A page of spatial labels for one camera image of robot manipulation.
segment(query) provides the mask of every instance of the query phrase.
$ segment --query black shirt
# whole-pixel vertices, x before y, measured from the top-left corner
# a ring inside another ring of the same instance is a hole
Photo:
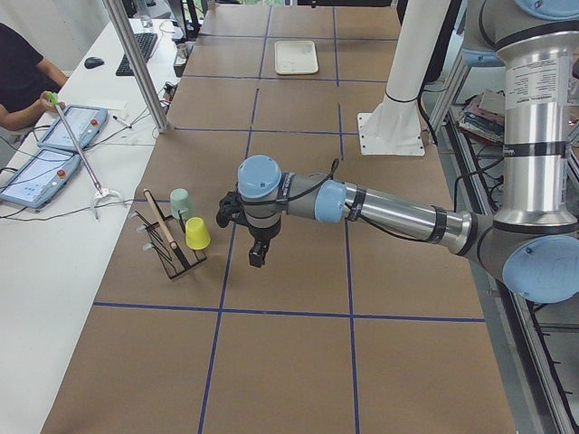
[[[36,68],[42,59],[20,34],[0,23],[0,104],[8,112],[26,109],[44,90],[61,89]]]

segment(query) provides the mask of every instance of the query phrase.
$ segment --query person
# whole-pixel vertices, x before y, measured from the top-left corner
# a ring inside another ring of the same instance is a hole
[[[56,111],[48,92],[58,92],[64,73],[19,33],[0,23],[0,127],[16,131]]]

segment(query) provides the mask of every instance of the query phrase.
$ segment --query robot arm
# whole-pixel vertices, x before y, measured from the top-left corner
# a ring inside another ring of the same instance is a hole
[[[334,181],[336,165],[328,176],[307,177],[253,156],[240,166],[238,190],[221,200],[217,214],[222,227],[249,228],[253,266],[264,264],[285,212],[320,222],[362,220],[395,236],[441,244],[537,303],[579,291],[577,219],[565,207],[566,91],[579,45],[579,4],[471,0],[468,14],[470,41],[496,50],[507,68],[501,210],[493,217],[446,211]]]
[[[538,303],[562,301],[577,292],[575,238],[502,231],[493,227],[489,216],[447,211],[338,182],[332,179],[336,168],[334,164],[326,176],[303,176],[282,173],[268,156],[252,156],[239,168],[237,191],[220,201],[217,222],[221,227],[236,222],[249,229],[255,239],[249,252],[254,267],[265,264],[286,213],[324,223],[362,221],[406,240],[441,244]]]

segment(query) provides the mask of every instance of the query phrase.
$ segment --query computer mouse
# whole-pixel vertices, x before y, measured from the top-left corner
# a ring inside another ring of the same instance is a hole
[[[86,61],[84,61],[84,67],[87,70],[91,70],[97,66],[104,65],[104,63],[105,61],[103,61],[100,57],[87,57]]]

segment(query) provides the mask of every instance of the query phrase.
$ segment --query green object in hand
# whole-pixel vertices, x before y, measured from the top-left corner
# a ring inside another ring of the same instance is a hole
[[[51,104],[58,104],[58,94],[56,92],[48,92],[48,101]]]

